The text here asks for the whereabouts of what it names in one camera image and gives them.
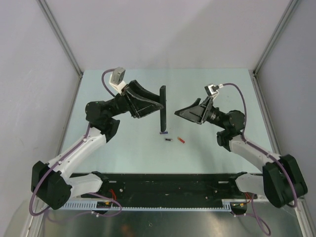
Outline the black remote control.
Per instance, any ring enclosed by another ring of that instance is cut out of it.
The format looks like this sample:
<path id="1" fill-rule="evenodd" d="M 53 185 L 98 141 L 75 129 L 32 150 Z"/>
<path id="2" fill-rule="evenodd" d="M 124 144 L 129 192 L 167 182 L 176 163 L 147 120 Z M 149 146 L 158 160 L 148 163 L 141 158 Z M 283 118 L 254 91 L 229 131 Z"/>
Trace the black remote control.
<path id="1" fill-rule="evenodd" d="M 167 118 L 166 118 L 166 86 L 163 85 L 159 89 L 159 101 L 163 108 L 160 110 L 160 132 L 166 132 Z"/>

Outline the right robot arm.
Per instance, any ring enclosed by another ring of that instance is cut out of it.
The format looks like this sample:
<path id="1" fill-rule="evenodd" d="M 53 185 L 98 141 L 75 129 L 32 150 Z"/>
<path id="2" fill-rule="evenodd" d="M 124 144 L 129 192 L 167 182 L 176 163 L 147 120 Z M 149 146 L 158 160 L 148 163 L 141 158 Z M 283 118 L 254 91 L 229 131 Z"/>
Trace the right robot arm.
<path id="1" fill-rule="evenodd" d="M 298 198 L 308 192 L 299 165 L 292 155 L 270 152 L 243 136 L 245 115 L 238 110 L 224 113 L 214 107 L 212 97 L 197 99 L 192 105 L 177 110 L 175 115 L 197 123 L 208 122 L 222 128 L 217 132 L 217 143 L 227 151 L 250 162 L 261 174 L 241 172 L 228 185 L 228 193 L 239 198 L 244 193 L 266 197 L 277 208 L 297 206 Z"/>

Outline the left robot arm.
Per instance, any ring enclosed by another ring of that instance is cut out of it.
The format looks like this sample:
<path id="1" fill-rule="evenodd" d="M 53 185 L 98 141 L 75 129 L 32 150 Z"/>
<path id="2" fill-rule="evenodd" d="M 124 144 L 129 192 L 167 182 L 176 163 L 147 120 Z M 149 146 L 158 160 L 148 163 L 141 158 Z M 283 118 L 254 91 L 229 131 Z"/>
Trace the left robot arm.
<path id="1" fill-rule="evenodd" d="M 166 87 L 159 94 L 144 89 L 136 80 L 121 82 L 117 95 L 108 101 L 92 101 L 85 107 L 88 127 L 85 134 L 65 152 L 47 163 L 38 161 L 32 168 L 32 197 L 29 210 L 33 210 L 35 198 L 57 210 L 69 199 L 94 193 L 102 198 L 108 194 L 109 179 L 98 171 L 72 177 L 76 168 L 95 150 L 108 143 L 117 133 L 120 121 L 116 116 L 129 112 L 140 119 L 156 111 L 160 122 L 166 122 Z"/>

